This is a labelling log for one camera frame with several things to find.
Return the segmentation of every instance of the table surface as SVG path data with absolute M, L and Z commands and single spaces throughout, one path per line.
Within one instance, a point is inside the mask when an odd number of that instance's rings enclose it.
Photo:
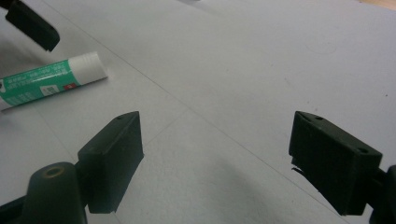
M 396 163 L 396 12 L 355 0 L 29 0 L 60 33 L 45 52 L 0 20 L 0 77 L 97 51 L 109 78 L 0 115 L 0 204 L 140 111 L 146 154 L 90 223 L 367 223 L 290 168 L 294 111 Z M 4 18 L 6 12 L 0 11 Z

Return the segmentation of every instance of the green glue stick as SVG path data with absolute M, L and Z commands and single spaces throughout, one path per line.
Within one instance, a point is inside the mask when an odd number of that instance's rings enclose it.
M 0 110 L 107 77 L 96 52 L 0 79 Z

